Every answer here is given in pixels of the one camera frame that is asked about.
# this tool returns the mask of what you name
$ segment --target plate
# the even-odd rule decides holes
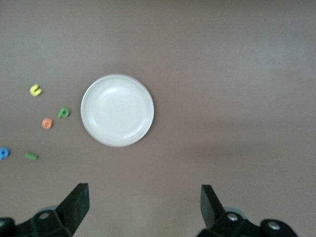
[[[154,118],[153,99],[146,87],[126,75],[108,75],[96,80],[81,102],[81,119],[97,141],[124,147],[139,141]]]

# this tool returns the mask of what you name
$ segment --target small toy piece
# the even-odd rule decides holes
[[[30,89],[30,94],[33,96],[38,96],[43,93],[43,90],[40,88],[38,84],[35,84]]]
[[[59,118],[67,118],[70,115],[70,109],[68,109],[67,107],[61,107],[59,113],[58,113],[58,117]]]
[[[0,147],[0,160],[7,158],[10,155],[10,149],[7,147]]]
[[[28,158],[28,159],[32,159],[32,160],[37,160],[39,159],[39,156],[34,154],[34,153],[30,153],[30,152],[27,152],[25,154],[25,157]]]
[[[54,125],[54,121],[51,118],[44,118],[41,122],[41,126],[45,129],[50,129]]]

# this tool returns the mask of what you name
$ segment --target plate rim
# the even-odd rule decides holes
[[[108,143],[108,142],[104,142],[103,140],[97,138],[93,132],[91,132],[91,129],[88,128],[87,124],[84,122],[84,119],[83,119],[83,104],[84,104],[84,101],[86,99],[86,97],[88,96],[88,93],[89,93],[89,90],[97,83],[100,83],[100,81],[104,81],[104,80],[107,80],[107,79],[110,79],[110,78],[114,78],[114,77],[117,77],[117,78],[123,78],[123,79],[126,79],[126,80],[131,80],[133,81],[134,83],[136,83],[146,94],[146,97],[148,97],[149,101],[150,101],[150,122],[149,123],[146,123],[148,124],[148,128],[144,130],[143,133],[141,133],[141,136],[137,139],[134,139],[132,142],[128,142],[128,143],[124,143],[124,144],[112,144],[112,143]],[[80,105],[80,116],[81,116],[81,122],[83,124],[83,127],[85,128],[85,130],[88,132],[88,134],[93,138],[95,139],[96,141],[100,142],[101,144],[104,144],[104,145],[107,145],[107,146],[110,146],[110,147],[125,147],[125,146],[129,146],[129,145],[132,145],[136,142],[138,142],[139,140],[141,140],[149,131],[149,129],[151,128],[152,124],[153,124],[153,121],[154,121],[154,115],[155,115],[155,107],[154,107],[154,102],[153,102],[153,98],[149,92],[149,90],[137,79],[131,77],[131,76],[128,76],[128,75],[124,75],[124,74],[109,74],[109,75],[106,75],[106,76],[103,76],[99,79],[97,79],[96,81],[94,81],[89,87],[88,89],[85,91],[83,97],[82,97],[82,100],[81,100],[81,105]]]

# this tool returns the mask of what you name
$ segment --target bolt head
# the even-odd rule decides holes
[[[238,217],[234,214],[234,213],[229,213],[227,215],[228,219],[230,219],[231,221],[237,221]]]
[[[275,230],[275,231],[278,231],[279,229],[281,229],[281,227],[278,225],[278,223],[277,223],[277,222],[274,222],[274,221],[269,221],[269,222],[268,222],[268,226],[269,226],[271,229]]]
[[[39,216],[39,219],[44,220],[49,216],[49,214],[50,214],[49,212],[44,212],[42,215]]]

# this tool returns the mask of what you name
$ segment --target gray table surface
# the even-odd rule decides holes
[[[88,182],[75,236],[194,237],[211,184],[254,224],[314,236],[315,12],[294,0],[0,0],[0,146],[12,151],[0,215],[20,223]],[[123,148],[92,139],[80,118],[89,85],[113,73],[155,104],[150,131]]]

